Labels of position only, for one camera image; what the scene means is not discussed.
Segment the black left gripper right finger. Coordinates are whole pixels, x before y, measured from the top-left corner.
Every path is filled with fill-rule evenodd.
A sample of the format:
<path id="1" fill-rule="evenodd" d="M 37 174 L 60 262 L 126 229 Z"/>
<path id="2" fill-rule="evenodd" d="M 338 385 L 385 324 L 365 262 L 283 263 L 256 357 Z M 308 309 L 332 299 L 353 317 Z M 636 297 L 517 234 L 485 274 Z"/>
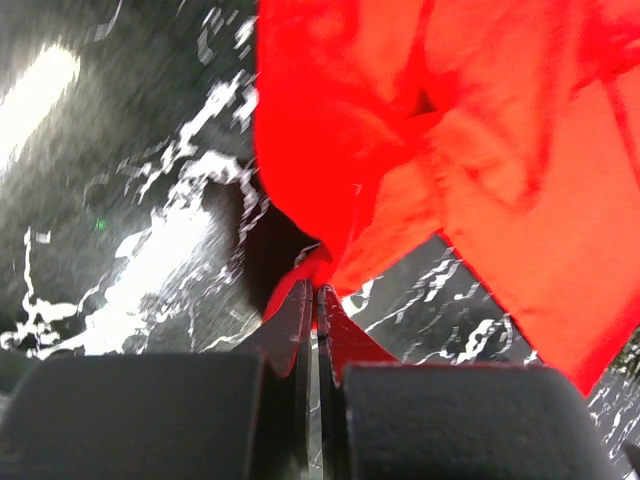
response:
<path id="1" fill-rule="evenodd" d="M 398 362 L 317 295 L 328 479 L 612 479 L 581 394 L 558 371 Z"/>

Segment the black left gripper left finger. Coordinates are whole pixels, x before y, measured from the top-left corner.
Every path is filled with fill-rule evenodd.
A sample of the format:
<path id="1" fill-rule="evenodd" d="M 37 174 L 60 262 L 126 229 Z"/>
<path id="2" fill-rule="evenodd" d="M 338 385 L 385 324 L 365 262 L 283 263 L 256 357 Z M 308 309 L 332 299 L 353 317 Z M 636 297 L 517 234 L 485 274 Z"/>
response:
<path id="1" fill-rule="evenodd" d="M 59 357 L 1 422 L 5 479 L 301 479 L 313 289 L 227 352 Z"/>

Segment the red t-shirt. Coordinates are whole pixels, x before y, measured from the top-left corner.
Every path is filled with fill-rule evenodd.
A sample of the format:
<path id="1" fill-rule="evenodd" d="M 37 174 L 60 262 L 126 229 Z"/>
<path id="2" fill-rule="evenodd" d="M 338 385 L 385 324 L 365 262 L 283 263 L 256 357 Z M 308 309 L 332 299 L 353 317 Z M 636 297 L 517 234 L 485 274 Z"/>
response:
<path id="1" fill-rule="evenodd" d="M 263 1 L 254 132 L 318 246 L 278 284 L 357 291 L 433 234 L 589 394 L 639 323 L 635 1 Z"/>

